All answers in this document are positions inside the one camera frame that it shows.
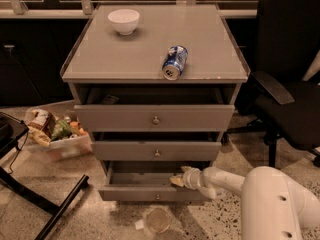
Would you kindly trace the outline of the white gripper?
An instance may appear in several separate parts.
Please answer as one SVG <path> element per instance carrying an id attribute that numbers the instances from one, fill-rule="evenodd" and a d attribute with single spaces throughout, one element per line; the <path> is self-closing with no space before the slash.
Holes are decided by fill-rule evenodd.
<path id="1" fill-rule="evenodd" d="M 185 186 L 188 189 L 196 190 L 203 186 L 202 171 L 191 166 L 181 166 L 183 176 L 174 175 L 169 178 L 170 182 L 176 186 Z"/>

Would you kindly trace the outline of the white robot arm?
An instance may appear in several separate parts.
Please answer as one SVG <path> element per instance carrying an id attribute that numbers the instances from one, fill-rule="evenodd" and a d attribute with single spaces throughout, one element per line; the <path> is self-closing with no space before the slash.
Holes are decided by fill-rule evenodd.
<path id="1" fill-rule="evenodd" d="M 172 183 L 210 199 L 227 191 L 241 197 L 242 240 L 303 240 L 303 229 L 320 224 L 318 198 L 275 168 L 257 167 L 245 177 L 216 167 L 182 170 Z"/>

